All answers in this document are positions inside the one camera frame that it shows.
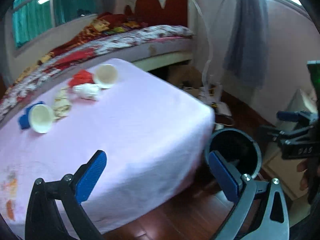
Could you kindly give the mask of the yellowish cloth wad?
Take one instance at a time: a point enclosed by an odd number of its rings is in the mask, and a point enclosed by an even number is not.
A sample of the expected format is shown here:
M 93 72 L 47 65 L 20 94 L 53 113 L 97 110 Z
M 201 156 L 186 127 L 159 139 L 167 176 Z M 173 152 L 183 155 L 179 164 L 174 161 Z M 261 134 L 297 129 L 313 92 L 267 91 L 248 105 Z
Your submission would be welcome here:
M 63 87 L 56 94 L 54 104 L 52 106 L 55 120 L 57 121 L 67 117 L 69 115 L 71 107 L 72 103 L 68 98 L 68 87 Z

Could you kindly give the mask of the white tissue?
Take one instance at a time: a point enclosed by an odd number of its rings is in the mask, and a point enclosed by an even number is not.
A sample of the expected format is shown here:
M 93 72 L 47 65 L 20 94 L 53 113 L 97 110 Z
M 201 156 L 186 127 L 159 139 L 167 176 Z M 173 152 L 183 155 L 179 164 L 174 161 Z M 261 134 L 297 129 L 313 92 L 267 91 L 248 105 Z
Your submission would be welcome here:
M 72 91 L 82 99 L 98 101 L 100 98 L 100 87 L 96 84 L 84 83 L 77 85 L 72 88 Z

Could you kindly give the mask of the red paper cup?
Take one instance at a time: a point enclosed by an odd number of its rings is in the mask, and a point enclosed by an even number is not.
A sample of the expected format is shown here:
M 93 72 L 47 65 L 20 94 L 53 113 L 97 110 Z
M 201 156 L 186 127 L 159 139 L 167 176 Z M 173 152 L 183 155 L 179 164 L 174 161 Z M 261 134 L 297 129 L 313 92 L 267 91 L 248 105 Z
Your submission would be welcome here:
M 111 64 L 101 64 L 93 73 L 93 81 L 102 89 L 110 89 L 118 79 L 118 71 Z

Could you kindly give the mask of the blue patterned paper cup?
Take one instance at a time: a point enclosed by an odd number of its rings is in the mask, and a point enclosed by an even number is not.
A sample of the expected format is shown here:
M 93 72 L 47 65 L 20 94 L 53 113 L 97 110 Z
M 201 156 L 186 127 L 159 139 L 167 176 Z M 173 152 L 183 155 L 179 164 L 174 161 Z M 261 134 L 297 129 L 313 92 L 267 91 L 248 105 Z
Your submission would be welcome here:
M 36 133 L 48 133 L 54 121 L 54 112 L 45 104 L 34 105 L 29 111 L 28 121 Z

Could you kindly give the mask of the black trash bucket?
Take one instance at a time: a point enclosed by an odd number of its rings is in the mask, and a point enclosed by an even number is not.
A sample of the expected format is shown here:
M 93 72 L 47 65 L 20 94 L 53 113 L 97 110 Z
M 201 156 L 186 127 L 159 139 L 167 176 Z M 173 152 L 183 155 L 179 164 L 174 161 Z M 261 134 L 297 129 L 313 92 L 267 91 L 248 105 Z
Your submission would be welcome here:
M 206 163 L 209 163 L 212 151 L 219 152 L 241 174 L 249 174 L 253 179 L 261 169 L 262 156 L 258 143 L 239 129 L 223 128 L 214 131 L 204 149 Z

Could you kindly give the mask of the beige bedside cabinet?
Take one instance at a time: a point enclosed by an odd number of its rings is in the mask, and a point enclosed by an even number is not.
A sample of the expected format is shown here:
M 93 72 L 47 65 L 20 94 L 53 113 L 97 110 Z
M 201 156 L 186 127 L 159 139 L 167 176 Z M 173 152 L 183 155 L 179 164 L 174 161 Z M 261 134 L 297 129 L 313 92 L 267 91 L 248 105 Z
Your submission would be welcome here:
M 315 101 L 301 89 L 295 92 L 286 110 L 289 112 L 307 111 L 317 113 Z M 276 177 L 280 180 L 283 191 L 291 200 L 300 198 L 307 193 L 306 190 L 301 191 L 299 189 L 303 173 L 297 172 L 298 163 L 300 163 L 300 160 L 282 159 L 280 148 L 275 143 L 268 144 L 263 160 L 263 169 L 272 178 Z

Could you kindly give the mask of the grey curtain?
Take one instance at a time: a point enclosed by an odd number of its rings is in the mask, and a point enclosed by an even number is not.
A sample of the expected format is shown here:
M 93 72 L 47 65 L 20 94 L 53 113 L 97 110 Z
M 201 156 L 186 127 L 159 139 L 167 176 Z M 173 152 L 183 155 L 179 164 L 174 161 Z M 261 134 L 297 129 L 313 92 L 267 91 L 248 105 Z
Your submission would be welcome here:
M 244 85 L 261 88 L 268 59 L 268 12 L 266 0 L 236 0 L 224 68 Z

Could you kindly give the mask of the blue crumpled wrapper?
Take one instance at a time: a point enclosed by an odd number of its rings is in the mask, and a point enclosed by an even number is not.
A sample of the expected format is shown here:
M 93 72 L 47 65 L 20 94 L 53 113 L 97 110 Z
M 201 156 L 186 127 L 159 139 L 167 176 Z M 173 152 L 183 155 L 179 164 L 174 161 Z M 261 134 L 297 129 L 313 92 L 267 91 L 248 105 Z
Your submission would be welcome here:
M 20 126 L 21 130 L 24 129 L 29 129 L 30 128 L 30 123 L 29 123 L 29 112 L 30 110 L 36 106 L 36 105 L 45 105 L 46 103 L 44 101 L 39 101 L 33 105 L 30 105 L 29 107 L 27 107 L 24 111 L 24 114 L 22 116 L 19 117 L 18 119 L 18 124 Z

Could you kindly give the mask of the cardboard box on floor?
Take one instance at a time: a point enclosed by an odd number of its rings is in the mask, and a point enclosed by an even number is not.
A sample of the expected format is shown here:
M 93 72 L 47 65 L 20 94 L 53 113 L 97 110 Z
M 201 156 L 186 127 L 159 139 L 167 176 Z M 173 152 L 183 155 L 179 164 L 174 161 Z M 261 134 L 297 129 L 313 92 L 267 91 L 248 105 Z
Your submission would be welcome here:
M 202 86 L 202 73 L 190 65 L 170 66 L 168 83 L 179 88 L 200 88 Z

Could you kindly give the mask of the red crumpled wrapper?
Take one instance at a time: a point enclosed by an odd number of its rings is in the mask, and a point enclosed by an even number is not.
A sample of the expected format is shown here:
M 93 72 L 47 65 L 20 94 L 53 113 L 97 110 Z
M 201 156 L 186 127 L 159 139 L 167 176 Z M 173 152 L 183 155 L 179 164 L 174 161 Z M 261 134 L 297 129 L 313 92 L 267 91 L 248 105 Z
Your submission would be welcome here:
M 86 83 L 94 83 L 93 75 L 92 73 L 82 69 L 73 75 L 72 79 L 68 82 L 68 87 L 73 88 L 74 86 L 83 85 Z

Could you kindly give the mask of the red heart headboard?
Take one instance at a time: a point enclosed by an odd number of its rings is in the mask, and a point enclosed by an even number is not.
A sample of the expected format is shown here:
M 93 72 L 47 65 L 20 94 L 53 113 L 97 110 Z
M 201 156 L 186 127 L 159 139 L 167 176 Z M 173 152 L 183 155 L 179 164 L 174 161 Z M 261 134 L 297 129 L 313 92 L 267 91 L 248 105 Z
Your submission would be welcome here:
M 181 25 L 188 26 L 188 0 L 165 0 L 161 5 L 160 0 L 136 0 L 134 8 L 128 4 L 124 14 L 143 22 L 147 26 L 155 25 Z

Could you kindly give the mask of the bed with floral mattress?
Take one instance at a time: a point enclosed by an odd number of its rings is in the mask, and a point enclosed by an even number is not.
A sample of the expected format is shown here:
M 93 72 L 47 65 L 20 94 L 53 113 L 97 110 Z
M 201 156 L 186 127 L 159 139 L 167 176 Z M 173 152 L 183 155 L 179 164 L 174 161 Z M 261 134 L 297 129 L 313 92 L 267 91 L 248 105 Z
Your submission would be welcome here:
M 114 34 L 108 37 L 89 41 L 77 48 L 49 59 L 40 66 L 30 68 L 8 88 L 1 99 L 1 124 L 11 119 L 14 110 L 26 102 L 40 87 L 48 81 L 69 71 L 73 66 L 121 49 L 142 45 L 159 38 L 191 38 L 193 32 L 180 25 L 156 25 L 143 29 Z

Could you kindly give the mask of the red patterned blanket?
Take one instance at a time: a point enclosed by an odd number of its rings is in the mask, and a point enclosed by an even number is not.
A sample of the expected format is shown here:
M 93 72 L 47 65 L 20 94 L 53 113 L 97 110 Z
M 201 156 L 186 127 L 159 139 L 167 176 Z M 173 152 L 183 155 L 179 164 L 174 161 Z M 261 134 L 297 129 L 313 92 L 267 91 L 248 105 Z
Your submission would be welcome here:
M 70 51 L 82 44 L 97 40 L 102 37 L 112 36 L 119 33 L 128 32 L 135 29 L 142 29 L 148 26 L 148 23 L 136 18 L 134 14 L 112 14 L 105 12 L 94 18 L 90 24 L 86 25 L 77 35 L 70 41 L 52 49 L 48 53 L 42 55 L 35 65 L 26 68 L 22 74 L 14 81 L 14 85 L 21 82 L 32 71 L 39 68 L 40 65 L 46 63 L 63 53 Z

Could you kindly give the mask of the window with green curtain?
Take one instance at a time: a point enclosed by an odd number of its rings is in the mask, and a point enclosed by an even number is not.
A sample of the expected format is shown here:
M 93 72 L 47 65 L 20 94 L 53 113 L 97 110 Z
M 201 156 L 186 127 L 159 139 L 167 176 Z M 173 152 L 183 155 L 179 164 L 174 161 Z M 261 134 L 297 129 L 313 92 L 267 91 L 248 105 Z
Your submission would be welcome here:
M 50 29 L 97 12 L 95 0 L 14 0 L 12 32 L 20 49 Z

